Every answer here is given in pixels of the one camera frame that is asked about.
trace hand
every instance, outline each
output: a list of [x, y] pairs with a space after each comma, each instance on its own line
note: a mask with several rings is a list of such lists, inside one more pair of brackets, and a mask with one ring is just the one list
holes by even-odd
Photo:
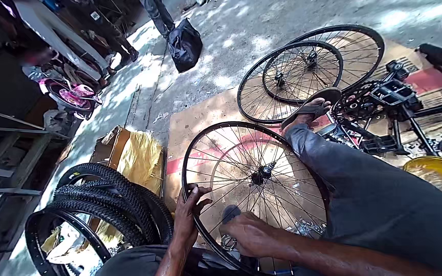
[[193, 225], [193, 215], [199, 215], [200, 211], [205, 205], [212, 203], [209, 198], [197, 203], [199, 199], [210, 192], [212, 189], [198, 187], [196, 184], [191, 184], [189, 187], [191, 191], [187, 201], [184, 200], [183, 188], [180, 190], [177, 200], [177, 209], [175, 210], [175, 226], [173, 230], [172, 245], [190, 250], [197, 240], [199, 231]]
[[245, 212], [221, 225], [221, 234], [229, 234], [237, 241], [236, 248], [240, 254], [249, 257], [273, 257], [275, 251], [284, 247], [277, 240], [278, 235], [284, 235], [282, 229], [276, 229], [252, 212]]

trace yellow cloth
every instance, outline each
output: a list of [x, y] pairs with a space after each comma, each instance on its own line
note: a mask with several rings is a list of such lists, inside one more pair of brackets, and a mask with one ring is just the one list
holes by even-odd
[[161, 169], [158, 166], [161, 145], [146, 132], [131, 132], [127, 140], [117, 171], [129, 181], [145, 186], [160, 195]]

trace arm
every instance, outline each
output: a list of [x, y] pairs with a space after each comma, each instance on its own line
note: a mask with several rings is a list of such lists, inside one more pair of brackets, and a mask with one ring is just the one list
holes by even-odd
[[242, 255], [273, 257], [303, 264], [324, 275], [442, 275], [420, 263], [371, 249], [319, 241], [276, 229], [252, 213], [222, 226]]
[[204, 199], [199, 204], [197, 203], [201, 196], [211, 191], [211, 188], [191, 184], [191, 189], [192, 192], [187, 201], [184, 200], [182, 190], [178, 195], [173, 238], [158, 267], [156, 276], [180, 276], [183, 273], [187, 256], [199, 234], [193, 225], [193, 214], [200, 214], [206, 204], [212, 203], [211, 199]]

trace yellow bucket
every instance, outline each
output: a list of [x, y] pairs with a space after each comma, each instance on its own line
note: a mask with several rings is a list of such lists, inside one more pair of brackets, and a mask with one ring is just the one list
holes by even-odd
[[[431, 182], [431, 184], [442, 191], [442, 157], [417, 157], [405, 163], [403, 169], [404, 171]], [[438, 180], [439, 183], [435, 183], [432, 179]]]

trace black bag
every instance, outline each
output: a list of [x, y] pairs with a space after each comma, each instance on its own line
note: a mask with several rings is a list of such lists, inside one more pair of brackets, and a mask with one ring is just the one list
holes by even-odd
[[178, 72], [185, 72], [194, 67], [199, 60], [202, 51], [200, 34], [187, 19], [184, 19], [170, 32], [168, 48]]

